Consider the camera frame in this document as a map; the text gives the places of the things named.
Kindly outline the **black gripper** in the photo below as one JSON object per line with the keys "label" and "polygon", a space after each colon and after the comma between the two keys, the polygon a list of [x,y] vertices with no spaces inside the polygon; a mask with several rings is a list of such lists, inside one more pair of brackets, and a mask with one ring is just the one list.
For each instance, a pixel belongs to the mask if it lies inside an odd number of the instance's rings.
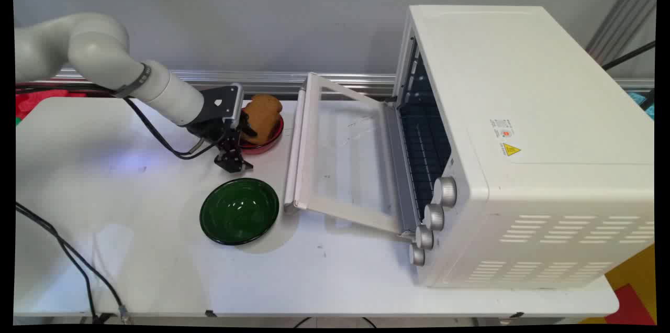
{"label": "black gripper", "polygon": [[215,118],[199,121],[186,126],[192,135],[199,138],[189,151],[197,151],[205,142],[216,145],[218,153],[215,164],[228,173],[239,173],[254,169],[243,156],[240,140],[242,138],[256,138],[258,133],[250,126],[249,115],[242,109],[238,119]]}

